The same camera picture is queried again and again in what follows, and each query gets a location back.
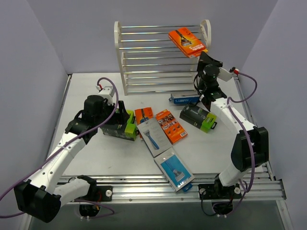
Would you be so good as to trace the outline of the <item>orange Gillette Fusion5 razor box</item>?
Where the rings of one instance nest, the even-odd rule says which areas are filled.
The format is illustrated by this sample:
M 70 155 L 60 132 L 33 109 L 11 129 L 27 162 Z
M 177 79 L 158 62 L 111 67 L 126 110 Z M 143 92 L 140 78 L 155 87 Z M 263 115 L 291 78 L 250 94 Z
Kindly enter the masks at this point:
M 188 58 L 196 58 L 201 55 L 201 52 L 208 52 L 207 46 L 187 27 L 169 32 L 168 38 Z

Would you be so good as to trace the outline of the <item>orange Gillette styler box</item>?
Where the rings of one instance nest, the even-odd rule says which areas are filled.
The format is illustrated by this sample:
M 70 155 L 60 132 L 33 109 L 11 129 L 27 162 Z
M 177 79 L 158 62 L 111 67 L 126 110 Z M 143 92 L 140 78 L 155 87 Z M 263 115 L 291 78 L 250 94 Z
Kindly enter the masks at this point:
M 168 137 L 171 144 L 175 144 L 188 134 L 182 125 L 176 120 L 173 114 L 168 110 L 163 110 L 155 115 L 160 127 Z

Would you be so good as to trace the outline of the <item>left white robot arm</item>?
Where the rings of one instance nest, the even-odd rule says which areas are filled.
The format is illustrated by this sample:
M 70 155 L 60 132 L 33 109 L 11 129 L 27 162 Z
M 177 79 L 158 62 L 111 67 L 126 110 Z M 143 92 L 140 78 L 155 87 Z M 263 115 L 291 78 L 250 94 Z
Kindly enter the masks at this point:
M 83 109 L 69 122 L 46 163 L 14 186 L 18 209 L 49 223 L 62 206 L 77 198 L 95 201 L 98 198 L 97 183 L 89 176 L 77 176 L 72 182 L 61 186 L 57 186 L 57 183 L 101 125 L 122 125 L 129 117 L 123 101 L 110 103 L 99 95 L 88 96 Z

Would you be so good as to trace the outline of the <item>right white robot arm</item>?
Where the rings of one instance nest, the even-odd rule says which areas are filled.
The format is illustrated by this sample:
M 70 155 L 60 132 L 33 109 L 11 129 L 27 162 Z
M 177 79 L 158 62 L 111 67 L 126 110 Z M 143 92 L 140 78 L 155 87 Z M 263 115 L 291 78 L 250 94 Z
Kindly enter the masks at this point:
M 231 196 L 243 185 L 242 178 L 250 172 L 250 183 L 244 192 L 248 192 L 254 181 L 256 167 L 269 160 L 269 135 L 264 127 L 257 127 L 238 112 L 231 97 L 226 96 L 219 86 L 218 79 L 229 81 L 244 73 L 233 67 L 223 68 L 221 61 L 202 51 L 197 65 L 194 87 L 199 101 L 206 109 L 216 115 L 234 134 L 235 141 L 231 150 L 231 161 L 226 169 L 214 180 L 213 195 L 218 199 Z

